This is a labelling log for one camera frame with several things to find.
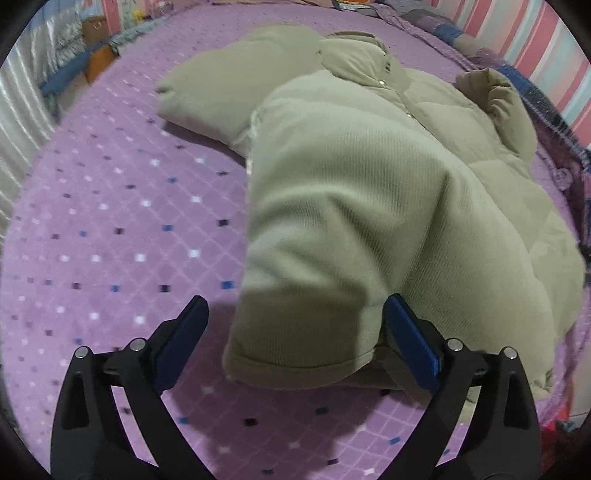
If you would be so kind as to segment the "beige puffer jacket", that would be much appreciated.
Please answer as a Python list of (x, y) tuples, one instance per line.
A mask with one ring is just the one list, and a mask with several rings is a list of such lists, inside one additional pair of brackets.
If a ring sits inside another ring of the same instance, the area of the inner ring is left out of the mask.
[(393, 385), (426, 394), (382, 317), (398, 293), (445, 337), (521, 357), (552, 387), (585, 267), (533, 179), (512, 83), (448, 83), (374, 35), (271, 25), (174, 67), (158, 113), (245, 158), (247, 250), (223, 368), (256, 387)]

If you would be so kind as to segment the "purple diamond-pattern bed sheet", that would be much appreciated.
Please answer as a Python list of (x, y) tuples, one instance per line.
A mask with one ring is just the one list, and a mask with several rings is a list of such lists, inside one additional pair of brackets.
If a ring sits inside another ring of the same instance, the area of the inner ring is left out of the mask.
[(400, 392), (271, 392), (223, 374), (245, 261), (245, 168), (221, 146), (166, 126), (155, 85), (192, 55), (276, 23), (372, 33), (403, 65), (449, 82), (464, 68), (455, 49), (397, 14), (301, 5), (194, 7), (116, 60), (28, 172), (4, 247), (1, 366), (40, 464), (50, 460), (76, 348), (110, 352), (148, 337), (194, 295), (207, 299), (211, 317), (163, 400), (216, 477), (375, 479), (420, 419)]

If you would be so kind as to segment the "silver white curtain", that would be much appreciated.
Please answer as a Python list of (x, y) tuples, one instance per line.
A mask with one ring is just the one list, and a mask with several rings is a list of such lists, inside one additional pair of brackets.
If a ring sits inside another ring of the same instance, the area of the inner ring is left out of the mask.
[(1, 66), (1, 231), (38, 151), (53, 134), (40, 85), (58, 67), (58, 37), (76, 24), (81, 1), (49, 1), (19, 35)]

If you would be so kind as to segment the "blue fabric beside bed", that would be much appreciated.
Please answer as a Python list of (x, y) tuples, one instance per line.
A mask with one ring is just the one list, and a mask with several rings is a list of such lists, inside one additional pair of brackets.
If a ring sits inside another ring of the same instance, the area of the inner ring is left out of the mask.
[(72, 60), (60, 67), (54, 74), (40, 85), (41, 95), (44, 97), (60, 95), (70, 83), (82, 74), (86, 81), (92, 84), (117, 56), (108, 44), (97, 44), (94, 49), (88, 49), (77, 54)]

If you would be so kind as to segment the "brown cardboard box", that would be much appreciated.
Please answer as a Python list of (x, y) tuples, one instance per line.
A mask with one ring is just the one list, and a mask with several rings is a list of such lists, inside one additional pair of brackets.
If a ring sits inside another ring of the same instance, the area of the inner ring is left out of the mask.
[(82, 36), (88, 48), (109, 38), (110, 32), (105, 16), (92, 16), (82, 21)]

